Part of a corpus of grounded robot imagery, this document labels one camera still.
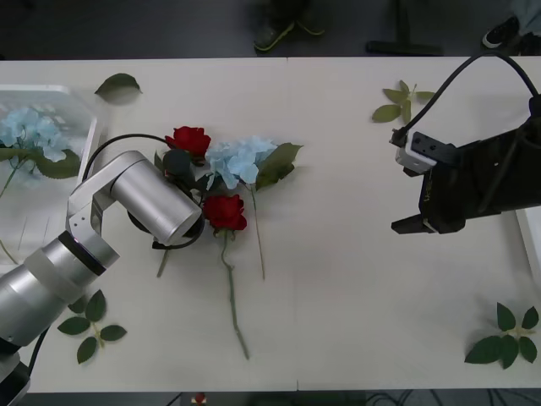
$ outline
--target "light blue hydrangea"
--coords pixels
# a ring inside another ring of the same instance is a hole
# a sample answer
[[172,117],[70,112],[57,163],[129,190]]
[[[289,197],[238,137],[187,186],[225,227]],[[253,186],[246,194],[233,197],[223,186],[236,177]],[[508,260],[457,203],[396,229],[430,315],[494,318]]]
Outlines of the light blue hydrangea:
[[0,141],[7,147],[43,151],[43,156],[53,162],[66,157],[63,150],[68,143],[55,123],[31,108],[13,110],[0,122]]
[[259,171],[257,165],[275,149],[271,140],[262,140],[258,136],[212,146],[205,154],[211,170],[207,190],[214,183],[216,174],[221,175],[228,189],[235,189],[240,179],[246,184],[255,183]]

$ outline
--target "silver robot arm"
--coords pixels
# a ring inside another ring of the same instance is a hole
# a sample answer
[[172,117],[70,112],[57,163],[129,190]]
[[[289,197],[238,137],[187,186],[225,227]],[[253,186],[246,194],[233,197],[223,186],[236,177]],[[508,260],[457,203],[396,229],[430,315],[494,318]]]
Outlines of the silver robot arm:
[[118,201],[162,244],[177,243],[201,215],[141,153],[127,151],[69,197],[66,231],[0,277],[0,406],[25,395],[17,352],[34,341],[117,259],[101,237],[102,213]]

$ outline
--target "green leaf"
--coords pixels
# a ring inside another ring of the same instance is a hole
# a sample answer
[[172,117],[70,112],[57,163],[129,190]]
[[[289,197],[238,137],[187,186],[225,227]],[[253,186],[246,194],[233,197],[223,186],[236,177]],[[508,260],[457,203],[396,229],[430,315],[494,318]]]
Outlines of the green leaf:
[[498,327],[502,332],[512,330],[516,326],[515,316],[502,303],[497,305]]
[[534,328],[539,322],[539,314],[538,311],[535,310],[535,307],[531,307],[527,310],[526,314],[524,315],[524,318],[522,319],[522,328],[526,328],[528,330]]
[[126,88],[136,89],[142,93],[139,83],[137,83],[137,80],[135,80],[131,74],[114,74],[110,78],[106,79],[106,81],[101,84],[95,93],[98,96],[107,98],[114,91]]
[[420,102],[428,102],[433,96],[433,91],[416,91],[415,95]]
[[90,327],[90,322],[84,317],[72,317],[58,326],[58,330],[69,336],[76,336],[85,332]]
[[535,344],[528,337],[520,337],[518,345],[521,349],[521,354],[524,359],[530,364],[538,357],[538,349],[535,348]]
[[375,123],[389,123],[400,116],[402,108],[396,104],[386,104],[376,109],[372,114],[372,121]]
[[21,161],[25,156],[29,155],[28,150],[20,150],[17,148],[0,148],[0,162],[18,156]]
[[387,98],[396,104],[401,104],[407,99],[408,93],[405,91],[394,91],[392,89],[384,89],[383,92]]
[[405,100],[402,103],[402,120],[404,120],[404,124],[412,121],[412,102],[410,100]]
[[81,296],[79,300],[77,300],[75,303],[70,304],[68,308],[74,313],[77,313],[78,315],[80,315],[81,313],[85,313],[85,308],[86,308],[85,296]]
[[86,318],[93,322],[99,321],[105,315],[106,308],[105,296],[101,290],[98,290],[86,305]]
[[154,166],[157,167],[161,173],[165,173],[165,169],[163,167],[163,161],[158,156],[157,152],[154,153]]
[[517,340],[510,336],[506,335],[501,339],[501,366],[506,370],[513,362],[515,362],[516,356],[518,355],[518,342]]
[[85,361],[88,361],[90,358],[92,358],[92,355],[94,355],[97,348],[98,340],[96,340],[95,337],[86,338],[77,350],[77,362],[79,362],[79,364],[83,364]]
[[403,91],[404,93],[407,93],[409,95],[409,87],[407,87],[406,82],[401,80],[400,82],[398,82],[398,85],[400,85],[400,90],[401,91]]
[[40,172],[48,178],[66,179],[77,176],[81,166],[79,156],[71,150],[63,150],[63,153],[66,154],[66,157],[58,162],[50,161],[38,153],[32,153],[28,159],[34,161]]
[[105,341],[117,341],[126,335],[126,330],[120,326],[107,326],[101,330],[100,337]]
[[294,145],[291,142],[279,145],[259,167],[255,180],[255,189],[271,186],[284,179],[295,169],[293,161],[297,157],[298,150],[302,145]]
[[468,364],[490,364],[500,359],[500,355],[501,337],[491,336],[476,343],[464,362]]

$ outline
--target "white tray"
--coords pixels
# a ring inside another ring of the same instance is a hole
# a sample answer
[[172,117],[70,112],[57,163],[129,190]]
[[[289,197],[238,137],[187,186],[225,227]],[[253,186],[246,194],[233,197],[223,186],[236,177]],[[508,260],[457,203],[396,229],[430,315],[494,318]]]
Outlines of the white tray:
[[[15,175],[0,199],[0,239],[19,263],[65,229],[68,197],[80,183],[88,158],[105,128],[96,97],[89,95],[83,100],[82,95],[65,86],[0,85],[0,120],[21,107],[32,107],[53,119],[81,157],[81,167],[77,178],[43,178],[34,184],[21,184]],[[0,162],[0,189],[10,169],[9,162]],[[0,274],[13,267],[13,262],[0,251]]]

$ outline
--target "artificial flower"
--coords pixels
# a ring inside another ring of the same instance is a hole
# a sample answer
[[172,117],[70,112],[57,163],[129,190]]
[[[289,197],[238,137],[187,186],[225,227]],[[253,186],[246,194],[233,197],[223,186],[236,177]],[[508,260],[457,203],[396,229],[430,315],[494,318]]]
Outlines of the artificial flower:
[[192,398],[192,403],[196,404],[197,406],[201,406],[202,404],[206,404],[206,396],[204,393],[199,392]]
[[228,189],[235,189],[239,180],[253,184],[262,163],[276,145],[271,140],[253,136],[247,140],[221,142],[208,149],[205,159],[210,164],[211,175],[207,190],[214,183],[217,174],[221,175]]
[[203,204],[203,213],[210,225],[217,230],[244,230],[246,218],[243,216],[244,202],[239,195],[210,196]]
[[0,122],[0,142],[7,147],[27,151],[42,151],[50,161],[66,157],[68,144],[55,123],[32,108],[13,110]]
[[166,136],[166,141],[181,150],[189,152],[192,156],[205,156],[210,145],[210,137],[205,134],[205,129],[181,127],[175,129],[173,138]]

